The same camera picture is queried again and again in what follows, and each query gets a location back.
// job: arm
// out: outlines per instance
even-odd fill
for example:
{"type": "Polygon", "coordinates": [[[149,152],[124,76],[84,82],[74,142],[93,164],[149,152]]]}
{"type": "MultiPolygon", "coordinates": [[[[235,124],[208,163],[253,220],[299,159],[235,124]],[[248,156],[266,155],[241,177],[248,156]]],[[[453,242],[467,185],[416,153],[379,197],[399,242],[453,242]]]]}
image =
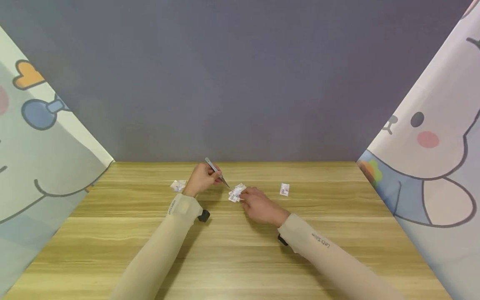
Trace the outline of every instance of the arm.
{"type": "Polygon", "coordinates": [[[110,295],[111,300],[152,300],[177,257],[194,220],[202,214],[195,195],[219,182],[207,164],[195,167],[183,191],[177,195],[163,222],[134,257],[110,295]]]}
{"type": "Polygon", "coordinates": [[[243,209],[254,221],[276,226],[295,253],[305,257],[334,286],[353,300],[402,300],[401,294],[342,248],[318,234],[257,188],[240,195],[243,209]]]}
{"type": "Polygon", "coordinates": [[[305,257],[334,286],[355,300],[401,300],[397,291],[369,268],[297,215],[290,215],[278,229],[295,253],[305,257]]]}

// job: gray wall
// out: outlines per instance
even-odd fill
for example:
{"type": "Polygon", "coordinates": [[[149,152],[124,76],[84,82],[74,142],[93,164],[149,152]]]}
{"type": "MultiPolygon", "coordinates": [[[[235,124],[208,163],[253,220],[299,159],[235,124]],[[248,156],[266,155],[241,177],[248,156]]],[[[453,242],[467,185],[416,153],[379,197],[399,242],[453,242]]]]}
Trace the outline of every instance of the gray wall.
{"type": "Polygon", "coordinates": [[[4,0],[117,161],[356,160],[471,0],[4,0]]]}

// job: white paper piece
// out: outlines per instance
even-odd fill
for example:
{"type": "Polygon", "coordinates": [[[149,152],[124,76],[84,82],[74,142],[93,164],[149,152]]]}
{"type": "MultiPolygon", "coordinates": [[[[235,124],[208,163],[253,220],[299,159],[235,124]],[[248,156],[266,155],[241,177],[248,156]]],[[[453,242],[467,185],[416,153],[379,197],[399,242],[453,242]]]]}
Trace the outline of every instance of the white paper piece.
{"type": "Polygon", "coordinates": [[[187,181],[186,180],[175,180],[170,187],[173,188],[174,192],[181,192],[185,188],[187,181]]]}
{"type": "Polygon", "coordinates": [[[243,185],[243,183],[237,185],[236,187],[233,188],[233,190],[231,190],[229,193],[228,193],[228,199],[232,202],[238,202],[240,201],[240,193],[245,190],[247,187],[245,185],[243,185]]]}
{"type": "Polygon", "coordinates": [[[287,183],[282,183],[280,185],[280,195],[288,196],[288,192],[290,191],[290,185],[287,183]]]}

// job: hand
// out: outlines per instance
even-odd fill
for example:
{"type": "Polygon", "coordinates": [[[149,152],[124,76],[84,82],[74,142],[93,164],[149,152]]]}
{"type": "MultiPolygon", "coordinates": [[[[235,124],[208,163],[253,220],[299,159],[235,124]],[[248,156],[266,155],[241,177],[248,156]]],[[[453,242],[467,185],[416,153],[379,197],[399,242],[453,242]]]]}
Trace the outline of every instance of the hand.
{"type": "Polygon", "coordinates": [[[243,190],[240,199],[248,217],[258,223],[272,224],[279,228],[290,215],[288,210],[270,200],[256,187],[243,190]]]}
{"type": "Polygon", "coordinates": [[[220,184],[220,175],[222,172],[217,165],[214,165],[218,172],[214,172],[213,169],[207,163],[200,163],[194,169],[188,179],[187,186],[183,190],[184,195],[195,197],[198,193],[205,191],[212,184],[220,184]]]}

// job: wood grain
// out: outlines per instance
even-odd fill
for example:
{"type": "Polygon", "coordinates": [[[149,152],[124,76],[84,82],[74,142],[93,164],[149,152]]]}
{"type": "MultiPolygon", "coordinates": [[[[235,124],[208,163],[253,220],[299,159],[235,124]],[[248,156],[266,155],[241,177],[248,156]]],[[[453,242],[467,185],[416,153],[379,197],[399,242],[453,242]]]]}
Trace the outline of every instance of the wood grain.
{"type": "MultiPolygon", "coordinates": [[[[353,162],[219,163],[230,186],[265,191],[382,276],[407,299],[450,299],[353,162]],[[280,196],[280,183],[290,196],[280,196]]],[[[25,271],[6,300],[107,299],[160,224],[193,163],[115,163],[25,271]]],[[[228,190],[198,196],[196,222],[157,299],[343,299],[275,228],[246,219],[228,190]]]]}

